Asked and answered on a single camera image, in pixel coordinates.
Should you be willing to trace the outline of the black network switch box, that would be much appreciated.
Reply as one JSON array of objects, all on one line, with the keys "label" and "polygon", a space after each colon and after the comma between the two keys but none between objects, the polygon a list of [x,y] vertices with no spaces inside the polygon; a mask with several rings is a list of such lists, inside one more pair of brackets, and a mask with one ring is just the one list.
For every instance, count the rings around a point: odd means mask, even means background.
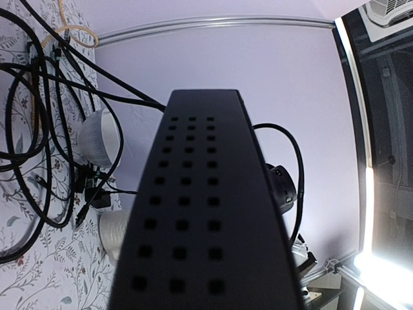
[{"label": "black network switch box", "polygon": [[236,90],[171,93],[109,309],[303,309],[267,166]]}]

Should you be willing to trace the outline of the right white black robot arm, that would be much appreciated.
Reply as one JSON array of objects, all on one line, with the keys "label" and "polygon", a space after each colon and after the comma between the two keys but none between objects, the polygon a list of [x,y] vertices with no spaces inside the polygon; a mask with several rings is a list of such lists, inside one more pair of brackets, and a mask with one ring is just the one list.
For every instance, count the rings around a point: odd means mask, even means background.
[{"label": "right white black robot arm", "polygon": [[302,278],[316,266],[317,260],[314,254],[308,250],[308,245],[299,233],[303,218],[303,200],[305,193],[305,171],[301,150],[293,135],[280,125],[273,123],[260,123],[254,125],[253,129],[274,129],[283,133],[291,142],[296,155],[298,168],[297,185],[294,185],[289,172],[286,168],[284,168],[284,166],[273,166],[269,163],[267,163],[266,166],[267,175],[269,177],[272,189],[272,195],[281,214],[285,214],[293,207],[296,207],[296,219],[291,237],[289,238],[289,245],[294,257],[298,276]]}]

